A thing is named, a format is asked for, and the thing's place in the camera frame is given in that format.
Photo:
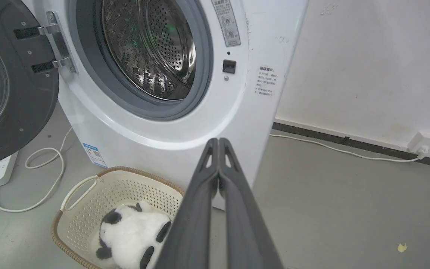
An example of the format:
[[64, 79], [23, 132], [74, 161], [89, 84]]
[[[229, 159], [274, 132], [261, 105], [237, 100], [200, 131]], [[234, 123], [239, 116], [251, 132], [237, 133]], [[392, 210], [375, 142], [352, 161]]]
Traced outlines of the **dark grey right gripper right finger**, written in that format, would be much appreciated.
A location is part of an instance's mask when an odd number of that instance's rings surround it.
[[283, 269], [252, 189], [227, 138], [219, 140], [219, 192], [225, 199], [227, 267]]

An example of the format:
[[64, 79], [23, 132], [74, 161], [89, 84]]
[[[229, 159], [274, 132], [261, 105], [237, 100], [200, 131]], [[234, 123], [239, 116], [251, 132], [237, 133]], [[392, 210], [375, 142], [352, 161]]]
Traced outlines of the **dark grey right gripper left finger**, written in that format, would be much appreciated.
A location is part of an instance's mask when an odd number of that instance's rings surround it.
[[208, 269], [212, 200], [218, 190], [217, 138], [207, 141], [160, 252], [157, 269]]

